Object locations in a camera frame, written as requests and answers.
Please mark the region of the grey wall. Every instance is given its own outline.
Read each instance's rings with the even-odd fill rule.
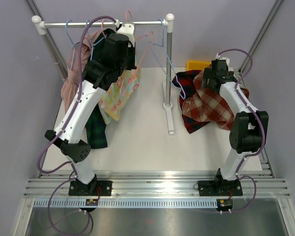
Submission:
[[[249,50],[275,0],[35,0],[44,19],[63,22],[68,19],[85,22],[100,15],[111,15],[121,21],[130,10],[133,20],[157,20],[167,13],[175,14],[173,37],[174,66],[185,67],[188,60],[211,61],[217,53],[229,48]],[[137,35],[150,27],[137,27]],[[68,30],[75,42],[83,29]],[[155,40],[160,42],[161,29],[154,28]],[[64,29],[51,33],[64,58],[70,56],[71,44]],[[137,44],[141,56],[148,39]],[[165,62],[162,50],[157,55]],[[232,66],[240,67],[244,55],[232,54]],[[158,66],[151,52],[142,66]]]
[[[22,0],[0,0],[0,236],[8,236],[52,127],[62,81]]]
[[[295,0],[283,4],[245,83],[255,105],[269,113],[267,150],[295,206]]]

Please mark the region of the black mounting bracket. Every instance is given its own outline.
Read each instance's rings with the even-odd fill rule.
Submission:
[[[89,184],[83,184],[79,180],[70,182],[69,196],[111,196],[113,182],[109,180],[97,180]]]
[[[243,195],[240,181],[223,179],[220,169],[214,180],[198,181],[198,191],[201,197],[230,196],[231,191],[233,196]]]

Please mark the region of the white rod end cap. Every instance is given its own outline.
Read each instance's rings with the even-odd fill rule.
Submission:
[[[31,21],[35,24],[40,35],[45,35],[47,33],[44,22],[41,20],[40,16],[32,16]]]
[[[165,17],[165,20],[167,22],[167,33],[172,33],[174,28],[174,19],[175,16],[172,13],[168,13]]]

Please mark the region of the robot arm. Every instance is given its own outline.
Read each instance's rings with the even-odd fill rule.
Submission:
[[[201,196],[229,195],[232,190],[233,196],[241,196],[242,190],[236,173],[240,171],[245,162],[246,155],[258,151],[262,144],[261,128],[253,114],[259,117],[265,137],[267,132],[268,114],[259,111],[242,93],[239,86],[236,87],[234,72],[229,71],[228,58],[218,58],[212,61],[211,68],[205,68],[203,76],[203,88],[209,88],[217,92],[225,99],[231,108],[235,119],[230,132],[231,151],[225,164],[217,171],[214,181],[208,187],[204,181],[199,181],[199,193]]]
[[[98,50],[96,56],[93,56],[85,66],[82,95],[73,116],[69,117],[69,114],[74,109],[78,93],[60,124],[55,130],[47,130],[45,134],[45,137],[51,141],[62,132],[54,144],[72,161],[78,176],[76,184],[80,186],[82,192],[89,194],[96,187],[97,177],[87,159],[90,145],[80,140],[82,131],[96,104],[111,83],[116,82],[124,70],[136,69],[134,25],[124,23],[116,33],[110,32],[106,36],[104,42],[95,48]]]

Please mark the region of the red plaid cloth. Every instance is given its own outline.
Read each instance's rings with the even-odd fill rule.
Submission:
[[[199,72],[192,80],[190,77]],[[182,118],[189,133],[214,121],[217,125],[230,130],[233,125],[234,115],[227,102],[216,92],[209,88],[202,88],[203,71],[187,71],[177,74],[178,81],[183,86],[186,99],[179,98]],[[242,92],[248,98],[249,91],[245,88]]]

